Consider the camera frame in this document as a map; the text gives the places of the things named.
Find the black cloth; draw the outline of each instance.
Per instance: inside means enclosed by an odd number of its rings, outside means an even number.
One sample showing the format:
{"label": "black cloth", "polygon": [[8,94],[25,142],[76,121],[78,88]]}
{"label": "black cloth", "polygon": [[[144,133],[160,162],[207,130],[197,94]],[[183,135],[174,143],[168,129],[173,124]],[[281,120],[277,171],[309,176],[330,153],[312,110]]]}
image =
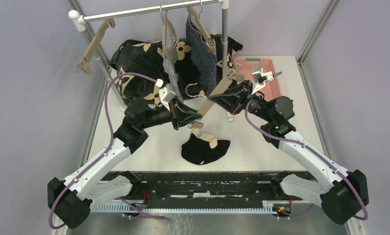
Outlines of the black cloth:
{"label": "black cloth", "polygon": [[[211,35],[217,46],[217,84],[222,79],[222,43],[221,35]],[[126,40],[122,43],[110,60],[110,66],[117,70],[117,75],[124,72],[136,72],[154,79],[162,79],[169,82],[168,74],[163,68],[163,57],[158,53],[158,48],[162,47],[162,42],[141,42],[136,40]],[[243,45],[228,37],[228,63],[232,68],[234,63],[232,55],[243,48]],[[187,39],[180,39],[176,45],[178,61],[175,63],[175,72],[178,74],[178,87],[184,99],[190,99],[185,94],[185,88],[189,84],[199,82],[200,73],[191,60],[191,47],[187,44]],[[144,97],[148,103],[154,103],[153,88],[154,83],[146,79],[125,76],[116,82],[123,99],[127,101],[132,97]],[[200,91],[206,91],[206,87],[200,84],[190,86],[188,93],[198,95]]]}
{"label": "black cloth", "polygon": [[205,165],[223,157],[230,146],[230,141],[219,140],[215,148],[209,146],[209,142],[198,139],[191,134],[189,140],[182,145],[182,157],[190,163]]}

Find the clothing rack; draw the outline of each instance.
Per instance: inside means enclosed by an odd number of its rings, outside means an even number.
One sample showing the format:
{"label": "clothing rack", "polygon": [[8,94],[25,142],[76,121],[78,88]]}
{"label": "clothing rack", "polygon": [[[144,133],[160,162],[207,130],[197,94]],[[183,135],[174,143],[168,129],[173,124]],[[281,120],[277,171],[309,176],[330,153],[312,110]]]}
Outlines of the clothing rack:
{"label": "clothing rack", "polygon": [[[180,3],[171,3],[171,4],[165,4],[165,5],[159,5],[159,6],[138,8],[138,9],[134,9],[134,10],[126,10],[126,11],[98,14],[98,15],[93,15],[93,16],[80,15],[78,13],[78,11],[72,10],[69,13],[69,17],[72,19],[77,30],[79,32],[83,32],[86,30],[86,24],[89,22],[93,22],[93,21],[110,20],[110,19],[119,18],[119,17],[140,15],[140,14],[145,14],[145,13],[178,9],[178,8],[189,7],[189,6],[198,6],[198,5],[202,6],[202,5],[206,5],[206,4],[212,4],[212,3],[221,3],[221,8],[222,8],[222,36],[223,36],[223,40],[222,40],[222,44],[223,44],[222,77],[225,78],[227,76],[227,66],[225,66],[225,65],[227,64],[227,54],[228,54],[227,51],[228,51],[228,7],[229,7],[229,0],[193,0],[193,1],[186,1],[186,2],[180,2]],[[95,40],[94,45],[92,45],[93,42],[90,43],[90,46],[89,46],[87,51],[90,51],[90,49],[91,49],[92,54],[96,52],[97,47],[99,46],[99,43],[102,39],[102,36],[99,36],[99,37],[100,37],[100,39]],[[106,67],[102,60],[97,60],[97,62],[101,68]],[[103,73],[107,76],[108,70],[107,69],[103,70]],[[123,105],[124,101],[122,99],[120,92],[115,87],[113,87],[113,91],[115,92],[116,97],[119,99],[120,104]]]}

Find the white pipe connector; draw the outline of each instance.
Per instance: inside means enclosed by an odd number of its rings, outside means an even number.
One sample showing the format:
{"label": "white pipe connector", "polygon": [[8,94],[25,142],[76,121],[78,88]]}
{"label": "white pipe connector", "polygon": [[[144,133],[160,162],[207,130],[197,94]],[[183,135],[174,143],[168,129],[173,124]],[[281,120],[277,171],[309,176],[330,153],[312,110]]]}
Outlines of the white pipe connector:
{"label": "white pipe connector", "polygon": [[230,0],[219,0],[219,3],[221,3],[222,9],[228,9],[230,6]]}
{"label": "white pipe connector", "polygon": [[68,12],[68,16],[73,21],[75,27],[79,32],[85,31],[84,21],[82,20],[82,16],[76,10],[71,10]]}

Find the navy striped garment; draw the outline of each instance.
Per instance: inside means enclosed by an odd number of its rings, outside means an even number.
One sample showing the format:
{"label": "navy striped garment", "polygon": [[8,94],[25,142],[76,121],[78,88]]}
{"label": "navy striped garment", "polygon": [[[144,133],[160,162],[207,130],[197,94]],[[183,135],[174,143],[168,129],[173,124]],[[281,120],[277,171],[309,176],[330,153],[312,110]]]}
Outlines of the navy striped garment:
{"label": "navy striped garment", "polygon": [[209,96],[217,86],[217,50],[215,47],[213,51],[209,49],[202,33],[191,22],[191,15],[186,22],[186,37],[192,47],[192,62],[201,73],[199,83],[207,87],[206,95]]}

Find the wall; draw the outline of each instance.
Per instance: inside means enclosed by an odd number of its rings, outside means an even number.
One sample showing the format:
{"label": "wall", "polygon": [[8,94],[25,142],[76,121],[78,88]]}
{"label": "wall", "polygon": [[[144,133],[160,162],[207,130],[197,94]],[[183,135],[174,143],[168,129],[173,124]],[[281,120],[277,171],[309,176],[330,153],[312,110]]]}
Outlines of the wall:
{"label": "wall", "polygon": [[[115,11],[160,5],[161,0],[78,0],[85,14],[95,15]],[[168,0],[166,3],[185,0]],[[230,0],[228,35],[244,44],[237,55],[299,56],[328,0]],[[186,8],[168,11],[168,18],[185,36]],[[203,6],[201,19],[210,33],[221,33],[221,5]],[[159,12],[117,18],[116,28],[108,29],[102,46],[109,58],[127,39],[162,40],[162,19]],[[93,22],[98,29],[101,22]]]}
{"label": "wall", "polygon": [[61,0],[0,1],[0,235],[49,234],[47,183],[79,164],[102,74]]}
{"label": "wall", "polygon": [[367,175],[370,235],[390,234],[390,1],[343,0],[306,63],[334,157]]}

